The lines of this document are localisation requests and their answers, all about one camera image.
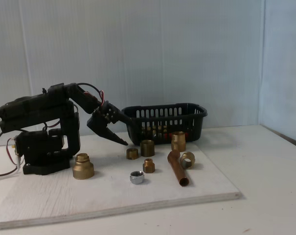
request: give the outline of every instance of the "brass nut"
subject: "brass nut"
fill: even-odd
[[[172,133],[172,150],[179,152],[186,150],[185,132],[176,131]]]
[[[192,152],[185,152],[181,157],[181,166],[184,169],[191,169],[195,164],[195,155]]]
[[[154,141],[144,140],[140,143],[140,154],[143,157],[154,156]]]
[[[135,160],[139,157],[138,149],[136,148],[129,148],[126,150],[126,158],[129,160]]]
[[[151,158],[144,160],[144,164],[142,164],[144,173],[153,173],[156,171],[156,166],[153,163]]]
[[[85,180],[92,176],[94,176],[94,168],[88,154],[78,154],[75,159],[75,166],[73,167],[73,177],[77,180]]]

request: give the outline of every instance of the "red wire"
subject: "red wire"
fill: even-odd
[[[104,104],[104,91],[101,90],[100,93],[102,94],[101,95],[101,100],[102,100],[101,106],[102,106]]]

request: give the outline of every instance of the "brass coupling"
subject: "brass coupling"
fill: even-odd
[[[94,176],[94,169],[88,154],[78,154],[75,159],[75,166],[73,167],[73,177],[76,180],[85,180],[92,176]]]
[[[153,173],[156,171],[156,166],[153,163],[151,158],[144,160],[144,164],[142,164],[144,173]]]
[[[138,149],[136,148],[129,148],[126,150],[126,158],[129,160],[135,160],[138,156]]]
[[[167,160],[170,163],[179,184],[185,187],[189,184],[189,179],[186,177],[182,166],[178,162],[180,156],[181,154],[179,153],[179,151],[173,150],[168,154]]]
[[[176,131],[172,133],[172,150],[184,152],[186,150],[185,132]]]
[[[195,164],[195,155],[192,152],[185,152],[181,157],[181,166],[184,169],[191,169]]]
[[[143,157],[154,156],[154,141],[144,140],[140,143],[140,154]]]

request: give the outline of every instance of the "silver nut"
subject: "silver nut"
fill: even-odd
[[[130,181],[134,185],[139,185],[143,182],[144,180],[144,174],[142,171],[134,171],[130,174]]]

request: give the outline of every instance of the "robotic arm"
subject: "robotic arm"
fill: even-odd
[[[47,175],[69,168],[69,160],[80,150],[79,115],[74,111],[74,100],[92,114],[87,126],[97,135],[127,145],[107,125],[122,121],[134,126],[133,120],[108,101],[101,103],[83,90],[79,84],[58,84],[43,94],[18,98],[0,107],[0,128],[3,133],[59,119],[61,128],[22,132],[16,138],[16,152],[24,155],[24,174]],[[63,149],[67,136],[68,148]]]

